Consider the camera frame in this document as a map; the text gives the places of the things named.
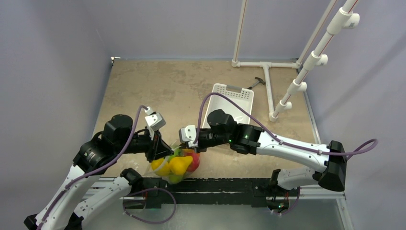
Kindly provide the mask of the green ridged squash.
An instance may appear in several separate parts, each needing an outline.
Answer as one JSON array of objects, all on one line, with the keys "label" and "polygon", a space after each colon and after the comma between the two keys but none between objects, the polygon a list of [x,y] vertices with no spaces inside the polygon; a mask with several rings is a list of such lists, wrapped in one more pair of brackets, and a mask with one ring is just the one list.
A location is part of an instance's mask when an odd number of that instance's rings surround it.
[{"label": "green ridged squash", "polygon": [[175,157],[181,156],[181,149],[175,149],[173,155],[169,157],[169,161],[171,161]]}]

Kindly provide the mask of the yellow mango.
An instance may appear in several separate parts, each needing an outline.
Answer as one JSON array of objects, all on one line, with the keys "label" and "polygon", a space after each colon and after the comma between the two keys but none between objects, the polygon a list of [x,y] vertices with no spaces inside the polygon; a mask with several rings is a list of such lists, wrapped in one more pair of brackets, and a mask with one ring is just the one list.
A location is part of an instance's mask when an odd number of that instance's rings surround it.
[{"label": "yellow mango", "polygon": [[171,174],[169,163],[165,158],[152,161],[150,166],[152,172],[158,176],[165,177]]}]

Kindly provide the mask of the yellow bell pepper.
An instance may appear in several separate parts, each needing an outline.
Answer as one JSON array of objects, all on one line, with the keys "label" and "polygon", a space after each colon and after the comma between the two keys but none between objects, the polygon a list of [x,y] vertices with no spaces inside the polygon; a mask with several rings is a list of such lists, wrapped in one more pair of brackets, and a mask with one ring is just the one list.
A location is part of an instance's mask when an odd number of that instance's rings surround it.
[{"label": "yellow bell pepper", "polygon": [[171,172],[175,175],[184,175],[193,158],[191,156],[175,157],[169,161]]}]

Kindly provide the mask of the red apple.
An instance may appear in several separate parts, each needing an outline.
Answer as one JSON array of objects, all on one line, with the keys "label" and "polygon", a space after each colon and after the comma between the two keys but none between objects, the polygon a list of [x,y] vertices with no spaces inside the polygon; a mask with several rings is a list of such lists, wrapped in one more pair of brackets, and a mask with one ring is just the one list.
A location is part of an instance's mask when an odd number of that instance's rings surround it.
[{"label": "red apple", "polygon": [[200,154],[194,151],[187,151],[184,156],[191,156],[193,158],[191,164],[187,168],[187,172],[194,172],[200,165]]}]

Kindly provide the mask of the clear zip top bag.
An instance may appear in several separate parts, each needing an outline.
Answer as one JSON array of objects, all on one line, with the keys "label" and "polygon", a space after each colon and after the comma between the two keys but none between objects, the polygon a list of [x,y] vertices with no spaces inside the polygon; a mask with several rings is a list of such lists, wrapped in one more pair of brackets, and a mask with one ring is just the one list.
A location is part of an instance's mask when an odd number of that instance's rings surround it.
[{"label": "clear zip top bag", "polygon": [[158,176],[169,184],[178,184],[193,174],[200,166],[200,154],[193,149],[183,149],[179,143],[171,145],[174,153],[153,160],[147,167],[145,176]]}]

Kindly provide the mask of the green lime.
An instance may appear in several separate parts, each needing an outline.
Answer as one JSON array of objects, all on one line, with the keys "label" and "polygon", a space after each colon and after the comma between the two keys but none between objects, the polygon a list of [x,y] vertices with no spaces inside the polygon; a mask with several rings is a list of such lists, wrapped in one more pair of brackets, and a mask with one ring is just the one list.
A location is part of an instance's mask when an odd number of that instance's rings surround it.
[{"label": "green lime", "polygon": [[183,178],[183,175],[170,175],[168,177],[168,180],[170,184],[178,184],[183,180]]}]

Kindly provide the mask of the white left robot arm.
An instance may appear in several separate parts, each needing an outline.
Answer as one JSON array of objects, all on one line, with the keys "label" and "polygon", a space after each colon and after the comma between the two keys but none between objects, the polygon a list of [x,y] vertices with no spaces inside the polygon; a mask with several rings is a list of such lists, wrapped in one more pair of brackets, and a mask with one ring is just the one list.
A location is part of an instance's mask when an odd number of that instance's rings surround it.
[{"label": "white left robot arm", "polygon": [[100,177],[127,153],[143,153],[148,161],[167,158],[173,149],[159,132],[165,120],[157,112],[147,112],[147,125],[136,130],[137,118],[115,115],[102,131],[84,143],[57,193],[37,214],[29,215],[24,225],[30,230],[81,230],[115,200],[131,195],[146,195],[155,190],[135,169],[124,169],[104,189],[89,198],[85,194]]}]

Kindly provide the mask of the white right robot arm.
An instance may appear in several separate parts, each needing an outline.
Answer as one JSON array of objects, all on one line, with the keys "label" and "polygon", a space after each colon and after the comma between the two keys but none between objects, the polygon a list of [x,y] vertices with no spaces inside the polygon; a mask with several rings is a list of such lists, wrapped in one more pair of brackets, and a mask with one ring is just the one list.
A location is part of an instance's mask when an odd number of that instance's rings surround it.
[{"label": "white right robot arm", "polygon": [[345,190],[347,160],[342,156],[340,142],[311,144],[276,136],[259,126],[239,124],[221,109],[211,112],[207,122],[209,128],[194,125],[181,128],[181,145],[205,152],[207,148],[229,144],[240,154],[274,156],[303,165],[302,168],[272,172],[268,187],[275,195],[314,184],[335,192]]}]

